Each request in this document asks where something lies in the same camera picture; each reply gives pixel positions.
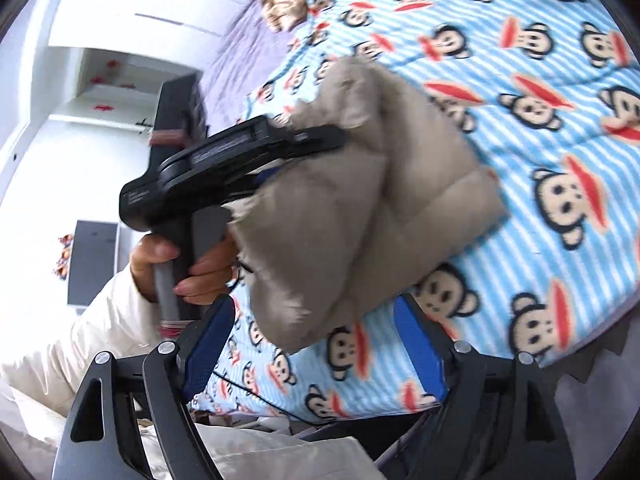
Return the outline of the person's left hand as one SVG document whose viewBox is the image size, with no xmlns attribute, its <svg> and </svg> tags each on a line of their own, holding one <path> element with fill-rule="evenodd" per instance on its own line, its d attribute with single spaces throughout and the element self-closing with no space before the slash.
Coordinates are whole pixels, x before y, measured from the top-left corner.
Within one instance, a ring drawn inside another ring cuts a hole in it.
<svg viewBox="0 0 640 480">
<path fill-rule="evenodd" d="M 169 240 L 155 234 L 142 237 L 130 255 L 129 269 L 140 294 L 149 302 L 157 302 L 154 266 L 175 260 L 179 249 Z M 239 249 L 229 232 L 188 271 L 188 277 L 174 287 L 174 293 L 188 304 L 208 306 L 218 295 L 229 291 L 239 276 Z"/>
</svg>

